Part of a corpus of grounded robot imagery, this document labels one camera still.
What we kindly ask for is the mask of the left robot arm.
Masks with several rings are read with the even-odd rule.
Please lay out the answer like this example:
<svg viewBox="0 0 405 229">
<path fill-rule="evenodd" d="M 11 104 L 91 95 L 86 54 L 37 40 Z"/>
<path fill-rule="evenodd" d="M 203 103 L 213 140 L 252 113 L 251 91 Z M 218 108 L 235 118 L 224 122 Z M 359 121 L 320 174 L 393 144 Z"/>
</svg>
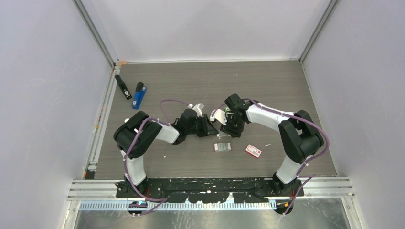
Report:
<svg viewBox="0 0 405 229">
<path fill-rule="evenodd" d="M 163 123 L 143 111 L 137 112 L 113 134 L 123 156 L 124 178 L 129 193 L 136 198 L 146 193 L 144 154 L 155 140 L 178 145 L 189 135 L 207 137 L 218 133 L 206 114 L 200 115 L 190 108 L 185 109 L 173 124 Z"/>
</svg>

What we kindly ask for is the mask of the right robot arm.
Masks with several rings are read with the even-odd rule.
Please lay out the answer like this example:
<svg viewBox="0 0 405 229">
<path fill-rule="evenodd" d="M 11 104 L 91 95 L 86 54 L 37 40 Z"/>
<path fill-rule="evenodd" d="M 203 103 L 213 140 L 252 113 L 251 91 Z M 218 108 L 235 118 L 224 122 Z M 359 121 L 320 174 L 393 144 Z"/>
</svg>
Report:
<svg viewBox="0 0 405 229">
<path fill-rule="evenodd" d="M 277 195 L 286 195 L 297 183 L 307 161 L 316 158 L 316 153 L 323 147 L 324 131 L 304 110 L 295 113 L 280 111 L 256 100 L 242 99 L 238 94 L 229 96 L 224 104 L 228 110 L 215 109 L 210 120 L 219 121 L 220 130 L 231 137 L 240 137 L 244 125 L 250 123 L 266 126 L 280 134 L 286 156 L 273 174 L 270 185 Z"/>
</svg>

